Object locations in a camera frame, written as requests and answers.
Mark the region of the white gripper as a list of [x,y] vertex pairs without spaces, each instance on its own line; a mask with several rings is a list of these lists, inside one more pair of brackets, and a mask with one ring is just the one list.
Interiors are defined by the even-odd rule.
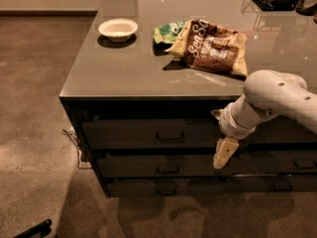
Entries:
[[213,168],[221,170],[227,164],[229,159],[235,154],[239,148],[237,140],[243,140],[255,132],[256,128],[245,128],[239,125],[231,114],[233,103],[227,105],[223,110],[214,109],[211,114],[219,119],[221,132],[226,136],[217,141],[216,153],[213,157]]

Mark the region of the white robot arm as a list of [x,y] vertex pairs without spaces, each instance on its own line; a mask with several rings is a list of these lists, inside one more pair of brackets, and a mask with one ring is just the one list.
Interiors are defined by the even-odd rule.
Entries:
[[299,75],[258,70],[244,82],[244,92],[223,109],[212,110],[224,135],[216,144],[213,167],[221,170],[246,139],[263,122],[279,115],[291,118],[317,133],[317,95],[308,91]]

